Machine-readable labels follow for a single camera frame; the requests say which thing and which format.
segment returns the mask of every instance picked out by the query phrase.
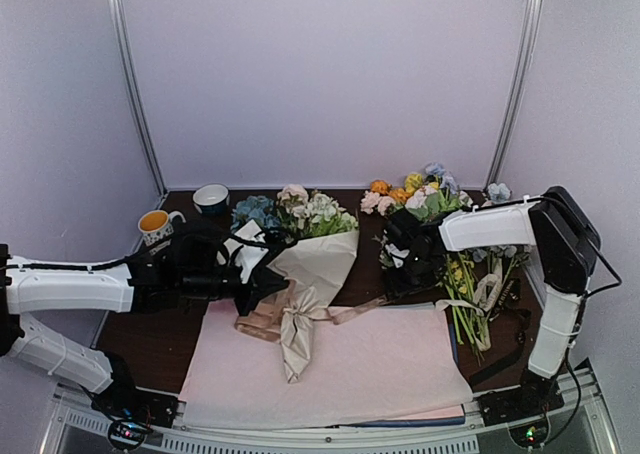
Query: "black strap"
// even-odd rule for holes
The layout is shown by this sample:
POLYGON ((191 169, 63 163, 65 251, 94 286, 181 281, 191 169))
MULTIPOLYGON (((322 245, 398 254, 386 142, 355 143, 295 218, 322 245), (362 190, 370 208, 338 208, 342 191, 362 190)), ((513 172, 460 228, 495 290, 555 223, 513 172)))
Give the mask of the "black strap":
POLYGON ((526 309, 515 309, 513 306, 517 304, 519 300, 520 280, 512 279, 504 286, 502 292, 500 292, 492 314, 496 316, 497 314, 503 314, 513 316, 518 319, 518 321, 520 322, 520 327, 515 336, 516 347, 506 356, 501 357, 494 363, 489 364, 487 367, 473 374, 469 378, 469 384, 471 385, 471 387, 481 384, 484 381, 492 378, 496 374, 504 371, 508 367, 513 366, 522 357, 527 342, 527 330, 529 329, 529 325, 531 324, 531 311, 528 311, 526 309))
POLYGON ((526 309, 506 309, 503 314, 515 314, 521 321, 520 330, 516 333, 516 348, 504 357, 501 357, 493 364, 489 364, 484 369, 479 370, 469 378, 469 385, 474 387, 480 384, 499 372, 504 371, 506 368, 513 366, 520 360, 524 353, 524 347, 527 342, 527 328, 531 320, 531 311, 526 309))

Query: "white wall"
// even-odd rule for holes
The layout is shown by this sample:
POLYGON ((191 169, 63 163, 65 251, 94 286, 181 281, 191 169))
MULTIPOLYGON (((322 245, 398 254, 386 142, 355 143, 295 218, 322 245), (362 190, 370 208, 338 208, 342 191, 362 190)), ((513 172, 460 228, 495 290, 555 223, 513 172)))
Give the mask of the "white wall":
MULTIPOLYGON (((0 0, 0 242, 14 254, 128 253, 156 195, 106 0, 0 0)), ((87 342, 100 313, 46 315, 87 342)), ((35 452, 54 383, 0 359, 0 452, 35 452)))
MULTIPOLYGON (((544 0, 501 180, 564 185, 625 284, 589 302, 574 360, 589 356, 625 453, 640 419, 640 0, 544 0)), ((592 286, 609 282, 600 269, 592 286)))
POLYGON ((525 1, 124 0, 167 185, 482 185, 525 1))

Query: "yellow flower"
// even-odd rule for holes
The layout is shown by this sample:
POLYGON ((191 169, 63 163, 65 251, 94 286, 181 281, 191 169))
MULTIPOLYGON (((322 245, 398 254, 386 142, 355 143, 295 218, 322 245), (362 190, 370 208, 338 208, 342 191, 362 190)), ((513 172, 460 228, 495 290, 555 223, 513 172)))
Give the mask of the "yellow flower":
POLYGON ((381 196, 386 196, 387 194, 389 194, 389 191, 391 190, 391 184, 385 181, 380 181, 380 180, 373 181, 371 183, 370 189, 371 189, 371 192, 377 192, 381 196))
POLYGON ((393 197, 393 199, 396 202, 399 202, 400 204, 406 203, 411 197, 411 194, 405 191, 402 187, 397 187, 396 189, 393 189, 391 192, 389 192, 389 195, 393 197))
POLYGON ((424 179, 422 178, 422 174, 419 172, 412 172, 405 179, 404 188, 410 195, 413 195, 414 192, 422 187, 423 182, 424 179))

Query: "pink flower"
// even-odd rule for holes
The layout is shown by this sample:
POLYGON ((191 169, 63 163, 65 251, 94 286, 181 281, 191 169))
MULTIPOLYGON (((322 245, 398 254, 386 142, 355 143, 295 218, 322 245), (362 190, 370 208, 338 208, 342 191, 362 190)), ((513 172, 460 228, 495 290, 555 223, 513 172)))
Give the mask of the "pink flower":
POLYGON ((360 201, 360 210, 367 214, 373 214, 373 210, 378 206, 380 202, 380 194, 377 192, 367 191, 364 193, 364 197, 360 201))
POLYGON ((380 202, 378 203, 378 212, 384 216, 387 212, 387 209, 389 209, 395 203, 395 199, 391 196, 384 196, 380 198, 380 202))
POLYGON ((296 204, 306 204, 309 193, 300 184, 289 184, 278 193, 278 200, 284 203, 295 201, 296 204))

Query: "metal frame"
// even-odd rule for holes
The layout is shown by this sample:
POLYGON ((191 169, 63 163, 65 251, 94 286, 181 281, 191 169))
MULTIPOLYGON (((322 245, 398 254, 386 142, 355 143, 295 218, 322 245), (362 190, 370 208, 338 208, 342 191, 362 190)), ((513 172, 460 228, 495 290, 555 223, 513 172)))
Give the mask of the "metal frame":
POLYGON ((118 47, 120 49, 120 59, 122 61, 122 67, 124 69, 125 81, 127 86, 127 94, 129 98, 129 104, 131 105, 131 112, 133 119, 142 143, 144 155, 147 160, 149 169, 153 176, 156 189, 159 195, 164 195, 167 192, 167 187, 164 184, 162 178, 162 172, 158 164, 158 158, 156 157, 155 149, 153 148, 153 142, 151 141, 151 135, 149 134, 149 126, 142 107, 142 98, 140 97, 140 89, 138 87, 138 81, 136 79, 135 70, 133 68, 133 58, 131 56, 131 46, 129 44, 129 36, 127 34, 127 24, 124 16, 124 7, 122 0, 108 0, 109 8, 111 9, 111 19, 116 31, 116 38, 118 40, 118 47))
POLYGON ((538 34, 541 11, 542 0, 527 0, 516 69, 511 83, 507 109, 502 120, 498 144, 496 145, 495 154, 493 156, 491 168, 489 169, 489 175, 487 176, 485 187, 492 182, 496 182, 504 164, 505 156, 509 148, 509 142, 511 141, 511 136, 518 116, 520 101, 522 100, 522 94, 524 92, 525 79, 533 58, 533 48, 538 34))
MULTIPOLYGON (((585 368, 576 374, 582 387, 582 409, 588 415, 588 429, 593 435, 598 452, 619 454, 620 448, 613 425, 593 371, 585 368)), ((566 405, 554 411, 554 415, 572 411, 577 400, 577 389, 568 374, 560 376, 559 385, 566 405)), ((91 410, 88 399, 78 389, 58 385, 52 402, 55 404, 54 412, 40 453, 58 453, 67 426, 100 436, 105 434, 108 421, 100 413, 91 410)), ((151 450, 173 454, 473 454, 479 452, 478 436, 508 427, 506 424, 485 427, 475 401, 465 404, 464 408, 464 425, 408 429, 340 427, 280 431, 205 430, 185 426, 179 416, 172 429, 154 428, 156 434, 145 445, 151 450)), ((522 419, 514 425, 529 423, 534 419, 536 418, 522 419)))

